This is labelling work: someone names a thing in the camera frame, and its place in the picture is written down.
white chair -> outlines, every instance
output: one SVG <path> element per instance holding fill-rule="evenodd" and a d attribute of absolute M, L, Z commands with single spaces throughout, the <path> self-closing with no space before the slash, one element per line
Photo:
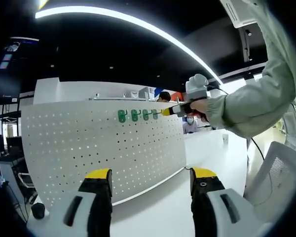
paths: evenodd
<path fill-rule="evenodd" d="M 296 110 L 293 104 L 290 104 L 288 111 L 283 115 L 283 124 L 285 130 L 285 145 L 296 150 Z"/>
<path fill-rule="evenodd" d="M 265 222 L 275 222 L 296 189 L 296 151 L 272 142 L 260 170 L 244 197 Z"/>

white pegboard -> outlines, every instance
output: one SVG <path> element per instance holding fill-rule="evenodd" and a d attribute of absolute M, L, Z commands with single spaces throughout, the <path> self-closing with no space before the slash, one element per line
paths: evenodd
<path fill-rule="evenodd" d="M 22 110 L 25 159 L 34 186 L 49 208 L 66 192 L 78 190 L 96 169 L 113 170 L 117 202 L 136 195 L 186 164 L 182 120 L 158 115 L 137 122 L 132 109 L 164 109 L 169 103 L 81 101 L 27 106 Z M 127 110 L 125 123 L 117 111 Z"/>

yellow tool tip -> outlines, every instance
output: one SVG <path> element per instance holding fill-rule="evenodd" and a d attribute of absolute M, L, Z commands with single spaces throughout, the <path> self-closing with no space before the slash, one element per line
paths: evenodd
<path fill-rule="evenodd" d="M 170 115 L 170 110 L 169 110 L 169 109 L 161 110 L 161 114 L 162 114 L 163 116 L 169 116 L 169 115 Z"/>

white desk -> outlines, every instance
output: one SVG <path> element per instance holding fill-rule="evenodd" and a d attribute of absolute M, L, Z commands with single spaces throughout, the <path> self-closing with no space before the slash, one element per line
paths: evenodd
<path fill-rule="evenodd" d="M 228 145 L 222 134 L 229 134 Z M 214 171 L 226 188 L 243 195 L 247 175 L 247 143 L 226 130 L 202 131 L 185 136 L 187 165 Z M 164 184 L 113 207 L 111 237 L 194 237 L 190 210 L 189 171 L 183 170 Z"/>

